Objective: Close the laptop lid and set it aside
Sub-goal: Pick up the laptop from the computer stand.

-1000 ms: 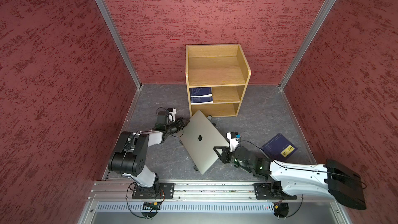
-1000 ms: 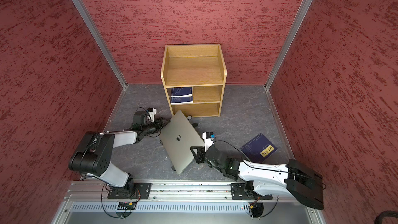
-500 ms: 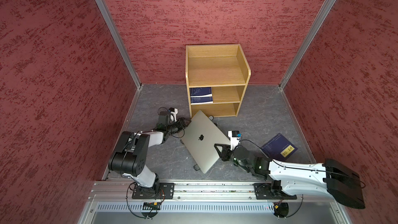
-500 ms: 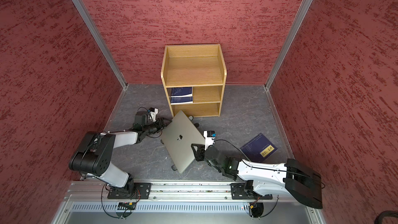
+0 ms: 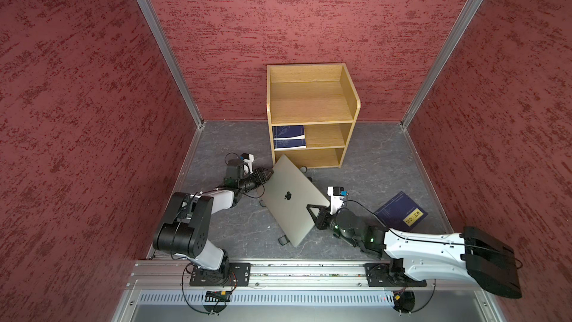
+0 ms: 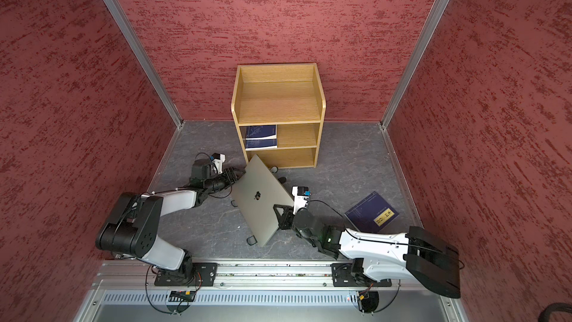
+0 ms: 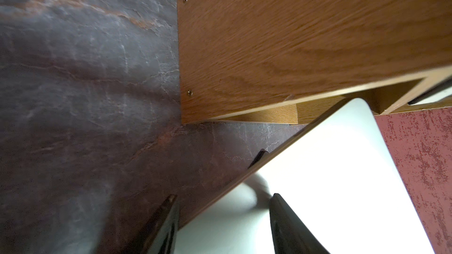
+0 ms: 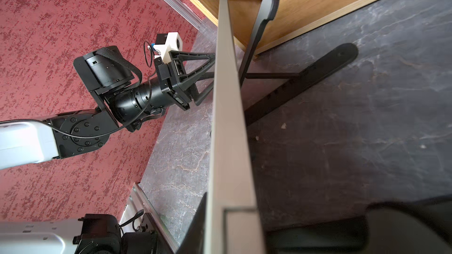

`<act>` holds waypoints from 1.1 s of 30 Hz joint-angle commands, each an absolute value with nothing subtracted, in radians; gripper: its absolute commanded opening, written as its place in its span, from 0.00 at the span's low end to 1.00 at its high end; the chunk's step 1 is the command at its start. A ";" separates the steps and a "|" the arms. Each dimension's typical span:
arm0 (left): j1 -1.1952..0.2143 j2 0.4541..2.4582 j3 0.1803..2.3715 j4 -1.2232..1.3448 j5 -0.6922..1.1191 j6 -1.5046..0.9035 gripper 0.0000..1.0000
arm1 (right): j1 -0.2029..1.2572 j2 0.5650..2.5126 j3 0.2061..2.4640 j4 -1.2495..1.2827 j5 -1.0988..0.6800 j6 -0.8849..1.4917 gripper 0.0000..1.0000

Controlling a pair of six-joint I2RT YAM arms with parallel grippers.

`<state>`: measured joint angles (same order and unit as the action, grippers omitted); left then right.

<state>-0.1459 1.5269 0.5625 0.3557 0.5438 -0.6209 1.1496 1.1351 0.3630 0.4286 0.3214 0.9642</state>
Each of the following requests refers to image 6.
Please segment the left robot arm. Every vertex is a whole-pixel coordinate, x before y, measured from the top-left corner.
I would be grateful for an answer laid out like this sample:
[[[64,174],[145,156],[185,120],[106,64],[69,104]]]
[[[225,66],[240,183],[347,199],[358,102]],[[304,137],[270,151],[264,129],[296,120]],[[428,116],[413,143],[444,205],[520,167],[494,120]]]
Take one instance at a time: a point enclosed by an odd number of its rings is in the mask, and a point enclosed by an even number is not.
[[[245,171],[225,168],[224,161],[222,154],[195,160],[189,183],[174,190],[121,194],[100,229],[97,249],[138,259],[163,274],[172,272],[180,279],[192,279],[190,253],[160,238],[159,222],[162,216],[199,207],[237,183]]]

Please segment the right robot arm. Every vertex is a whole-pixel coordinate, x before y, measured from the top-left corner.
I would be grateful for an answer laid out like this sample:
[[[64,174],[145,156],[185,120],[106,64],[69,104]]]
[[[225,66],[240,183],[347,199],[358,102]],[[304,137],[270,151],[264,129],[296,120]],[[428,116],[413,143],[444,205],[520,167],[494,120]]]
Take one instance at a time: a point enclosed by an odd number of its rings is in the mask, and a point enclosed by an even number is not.
[[[367,285],[380,280],[415,279],[430,292],[461,298],[459,250],[412,226],[406,233],[373,234],[327,225],[309,209],[274,205],[279,228],[292,230],[321,254],[350,260],[354,278]]]

